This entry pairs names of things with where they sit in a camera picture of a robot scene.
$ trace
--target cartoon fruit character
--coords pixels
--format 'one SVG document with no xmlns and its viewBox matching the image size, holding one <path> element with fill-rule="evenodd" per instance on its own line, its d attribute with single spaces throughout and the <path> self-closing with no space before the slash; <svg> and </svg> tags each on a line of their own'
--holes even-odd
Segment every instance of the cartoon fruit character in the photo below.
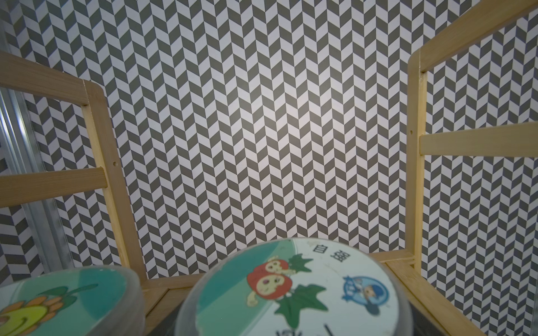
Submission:
<svg viewBox="0 0 538 336">
<path fill-rule="evenodd" d="M 61 310 L 76 301 L 73 294 L 97 287 L 97 284 L 74 289 L 70 292 L 67 287 L 56 287 L 46 290 L 38 297 L 28 301 L 19 301 L 0 311 L 0 336 L 24 336 L 36 330 L 42 323 L 47 322 Z"/>
<path fill-rule="evenodd" d="M 275 300 L 286 294 L 292 287 L 292 280 L 280 274 L 273 274 L 260 269 L 248 274 L 246 281 L 249 283 L 252 292 L 246 299 L 249 307 L 258 304 L 256 294 L 266 300 Z"/>
<path fill-rule="evenodd" d="M 254 269 L 254 272 L 257 272 L 257 271 L 267 271 L 269 273 L 285 274 L 285 275 L 293 275 L 297 273 L 296 270 L 291 269 L 289 267 L 289 264 L 287 261 L 278 259 L 278 256 L 273 256 L 269 258 L 269 260 L 266 263 L 263 263 L 260 266 L 257 266 Z"/>
</svg>

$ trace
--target wooden post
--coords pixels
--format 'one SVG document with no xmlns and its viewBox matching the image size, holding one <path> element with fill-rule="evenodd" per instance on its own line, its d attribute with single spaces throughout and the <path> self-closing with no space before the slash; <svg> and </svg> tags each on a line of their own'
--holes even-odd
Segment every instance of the wooden post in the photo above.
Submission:
<svg viewBox="0 0 538 336">
<path fill-rule="evenodd" d="M 414 255 L 414 268 L 422 268 L 422 214 L 424 206 L 424 155 L 419 137 L 426 132 L 427 73 L 420 71 L 420 49 L 407 64 L 407 163 L 405 248 Z"/>
<path fill-rule="evenodd" d="M 84 81 L 84 87 L 88 95 L 88 105 L 82 106 L 82 114 L 88 129 L 95 164 L 103 167 L 107 177 L 108 187 L 103 188 L 103 193 L 119 259 L 122 266 L 134 270 L 143 283 L 147 280 L 146 267 L 112 130 L 112 121 L 108 114 L 107 100 L 99 85 Z"/>
</svg>

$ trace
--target herringbone patterned wall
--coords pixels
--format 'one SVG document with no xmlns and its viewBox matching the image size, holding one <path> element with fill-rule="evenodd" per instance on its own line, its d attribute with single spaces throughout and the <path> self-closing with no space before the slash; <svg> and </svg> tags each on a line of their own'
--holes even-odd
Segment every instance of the herringbone patterned wall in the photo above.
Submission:
<svg viewBox="0 0 538 336">
<path fill-rule="evenodd" d="M 0 176 L 10 175 L 0 144 Z M 43 265 L 20 205 L 0 208 L 0 285 L 43 273 Z"/>
<path fill-rule="evenodd" d="M 2 3 L 11 51 L 103 86 L 150 277 L 268 239 L 404 245 L 406 68 L 476 1 Z M 538 120 L 538 15 L 430 75 L 428 131 Z M 28 96 L 47 169 L 94 165 L 80 109 Z M 529 334 L 538 163 L 428 158 L 423 275 Z M 119 262 L 99 193 L 57 199 L 76 264 Z"/>
</svg>

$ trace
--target plastic container lid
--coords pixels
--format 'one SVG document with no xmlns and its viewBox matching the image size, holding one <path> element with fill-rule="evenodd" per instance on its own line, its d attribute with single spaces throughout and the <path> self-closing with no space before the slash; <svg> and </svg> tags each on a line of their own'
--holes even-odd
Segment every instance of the plastic container lid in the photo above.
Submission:
<svg viewBox="0 0 538 336">
<path fill-rule="evenodd" d="M 294 238 L 242 250 L 183 303 L 175 335 L 412 335 L 409 303 L 380 264 L 333 241 Z"/>
<path fill-rule="evenodd" d="M 89 266 L 0 288 L 0 335 L 142 335 L 144 299 L 135 272 Z"/>
</svg>

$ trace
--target blue circular logo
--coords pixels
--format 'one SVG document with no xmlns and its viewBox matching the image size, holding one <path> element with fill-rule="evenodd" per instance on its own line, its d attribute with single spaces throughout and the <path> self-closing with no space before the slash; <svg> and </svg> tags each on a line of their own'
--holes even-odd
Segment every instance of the blue circular logo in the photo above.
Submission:
<svg viewBox="0 0 538 336">
<path fill-rule="evenodd" d="M 344 278 L 345 301 L 354 301 L 366 307 L 372 315 L 379 315 L 379 306 L 388 300 L 388 290 L 379 280 L 367 276 Z"/>
</svg>

